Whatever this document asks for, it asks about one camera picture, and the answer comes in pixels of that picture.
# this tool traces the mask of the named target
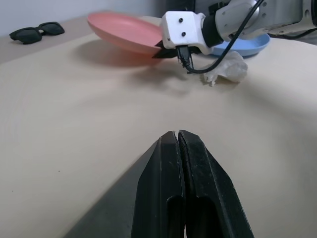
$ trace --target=sunglasses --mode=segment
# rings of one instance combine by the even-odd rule
[[[10,34],[10,38],[14,41],[19,40],[24,45],[38,42],[42,36],[57,36],[63,34],[65,30],[58,22],[46,22],[38,27],[27,27],[14,31]]]

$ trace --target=plate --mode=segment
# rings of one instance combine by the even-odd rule
[[[140,54],[154,55],[162,40],[159,26],[136,17],[115,12],[99,12],[88,16],[88,24],[101,39],[123,49]]]
[[[250,40],[237,39],[230,51],[236,51],[243,57],[253,56],[267,47],[269,42],[270,37],[268,34],[260,35]],[[228,44],[229,42],[223,42],[222,44],[215,46],[212,54],[220,56]]]

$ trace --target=table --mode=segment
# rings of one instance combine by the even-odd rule
[[[1,55],[1,237],[129,237],[151,145],[180,129],[230,175],[255,237],[316,235],[316,46],[272,39],[213,88],[94,34],[34,52]]]

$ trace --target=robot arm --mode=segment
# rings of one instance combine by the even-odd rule
[[[163,45],[197,47],[208,55],[212,47],[230,41],[250,10],[261,0],[232,0],[205,17],[202,13],[169,11],[162,18]],[[283,35],[317,28],[317,0],[264,0],[248,21],[241,39],[264,33]]]

